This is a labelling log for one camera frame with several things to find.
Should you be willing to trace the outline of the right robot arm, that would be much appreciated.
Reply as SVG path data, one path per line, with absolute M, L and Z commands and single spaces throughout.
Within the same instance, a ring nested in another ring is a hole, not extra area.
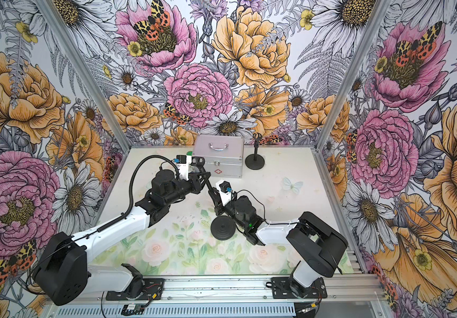
M 247 196 L 227 192 L 212 195 L 211 199 L 217 215 L 211 224 L 212 236 L 226 241 L 239 230 L 252 245 L 290 245 L 301 260 L 279 286 L 296 298 L 307 298 L 314 293 L 321 296 L 314 282 L 333 277 L 338 269 L 348 247 L 341 233 L 308 211 L 298 219 L 271 223 L 257 215 Z

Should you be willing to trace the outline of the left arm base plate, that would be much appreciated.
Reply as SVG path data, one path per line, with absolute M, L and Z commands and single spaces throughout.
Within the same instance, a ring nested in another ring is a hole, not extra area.
M 149 301 L 161 300 L 164 290 L 163 278 L 142 278 L 132 282 L 123 292 L 107 292 L 107 301 Z

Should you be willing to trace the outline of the black stand pole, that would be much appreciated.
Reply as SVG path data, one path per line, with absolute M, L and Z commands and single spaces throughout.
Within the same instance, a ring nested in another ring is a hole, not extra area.
M 214 206 L 213 209 L 215 211 L 216 216 L 218 217 L 223 214 L 223 204 L 222 204 L 220 193 L 216 188 L 214 188 L 211 185 L 210 181 L 207 181 L 206 186 L 208 189 L 208 195 L 213 202 L 213 206 Z

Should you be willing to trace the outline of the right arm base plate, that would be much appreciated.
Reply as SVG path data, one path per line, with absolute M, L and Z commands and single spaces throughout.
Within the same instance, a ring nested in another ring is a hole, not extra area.
M 273 277 L 266 283 L 271 289 L 274 299 L 317 299 L 322 300 L 328 297 L 327 289 L 323 278 L 317 278 L 311 286 L 303 287 L 292 277 Z

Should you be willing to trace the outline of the black microphone clip pole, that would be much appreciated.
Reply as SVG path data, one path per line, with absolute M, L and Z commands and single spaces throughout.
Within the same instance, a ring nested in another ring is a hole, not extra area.
M 262 135 L 260 133 L 255 132 L 253 134 L 254 139 L 254 157 L 256 158 L 258 155 L 258 148 L 260 146 L 260 141 L 262 140 Z

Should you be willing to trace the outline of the black round stand base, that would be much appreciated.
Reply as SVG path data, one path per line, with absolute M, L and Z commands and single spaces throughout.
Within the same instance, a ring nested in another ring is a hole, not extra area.
M 265 165 L 265 159 L 259 154 L 250 154 L 245 159 L 245 165 L 251 170 L 260 170 Z

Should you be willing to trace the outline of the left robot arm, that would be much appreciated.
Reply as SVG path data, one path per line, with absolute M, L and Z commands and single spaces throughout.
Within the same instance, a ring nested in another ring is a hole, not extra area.
M 129 188 L 129 207 L 120 216 L 73 235 L 59 232 L 50 239 L 31 276 L 55 305 L 64 306 L 81 294 L 110 291 L 137 299 L 145 293 L 143 275 L 134 266 L 94 266 L 92 261 L 116 243 L 160 222 L 172 205 L 190 193 L 201 193 L 209 183 L 211 175 L 204 169 L 202 157 L 158 159 L 172 169 L 156 173 L 143 199 L 135 201 Z

